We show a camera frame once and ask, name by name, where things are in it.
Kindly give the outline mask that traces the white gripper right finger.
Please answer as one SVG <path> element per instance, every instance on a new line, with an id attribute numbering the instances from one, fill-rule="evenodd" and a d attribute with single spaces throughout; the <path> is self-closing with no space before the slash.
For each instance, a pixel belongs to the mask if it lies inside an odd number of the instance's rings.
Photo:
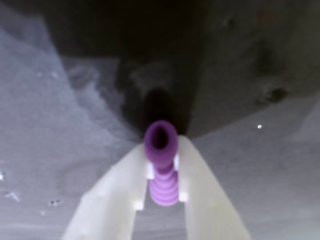
<path id="1" fill-rule="evenodd" d="M 208 164 L 179 136 L 179 200 L 189 240 L 250 240 L 252 236 Z"/>

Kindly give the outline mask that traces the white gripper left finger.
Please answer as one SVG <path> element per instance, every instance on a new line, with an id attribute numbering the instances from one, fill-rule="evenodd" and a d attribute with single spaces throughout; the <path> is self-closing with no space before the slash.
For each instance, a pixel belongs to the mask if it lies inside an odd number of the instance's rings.
<path id="1" fill-rule="evenodd" d="M 63 240 L 130 240 L 136 213 L 145 205 L 147 158 L 137 145 L 87 191 Z"/>

